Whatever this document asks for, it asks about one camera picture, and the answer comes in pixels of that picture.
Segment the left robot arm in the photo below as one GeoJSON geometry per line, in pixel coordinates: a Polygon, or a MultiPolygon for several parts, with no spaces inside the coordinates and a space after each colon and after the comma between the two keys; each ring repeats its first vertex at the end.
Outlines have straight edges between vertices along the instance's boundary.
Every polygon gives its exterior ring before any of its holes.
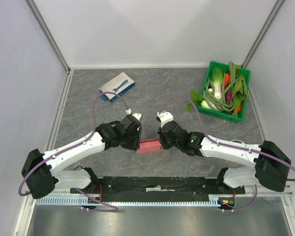
{"type": "Polygon", "coordinates": [[[27,193],[34,199],[43,198],[54,190],[88,187],[96,181],[90,168],[68,171],[66,167],[110,148],[137,151],[142,132],[141,118],[141,114],[129,114],[122,121],[103,123],[85,137],[57,149],[43,153],[38,149],[30,151],[21,171],[24,178],[21,184],[27,185],[27,193]]]}

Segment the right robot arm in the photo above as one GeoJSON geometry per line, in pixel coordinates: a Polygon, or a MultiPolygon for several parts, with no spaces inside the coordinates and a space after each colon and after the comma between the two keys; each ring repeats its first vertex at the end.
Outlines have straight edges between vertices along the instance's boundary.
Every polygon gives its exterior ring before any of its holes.
{"type": "Polygon", "coordinates": [[[188,156],[213,157],[241,164],[240,168],[223,168],[216,184],[221,190],[260,184],[275,191],[285,190],[291,160],[273,142],[245,145],[206,137],[201,132],[187,132],[175,121],[158,129],[163,149],[178,148],[188,156]]]}

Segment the pink paper box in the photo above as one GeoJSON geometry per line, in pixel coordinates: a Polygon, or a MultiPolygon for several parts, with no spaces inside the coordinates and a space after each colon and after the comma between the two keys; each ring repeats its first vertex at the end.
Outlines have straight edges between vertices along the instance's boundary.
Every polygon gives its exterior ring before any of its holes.
{"type": "Polygon", "coordinates": [[[140,141],[139,149],[136,151],[137,154],[154,152],[161,150],[161,144],[159,139],[147,139],[140,141]]]}

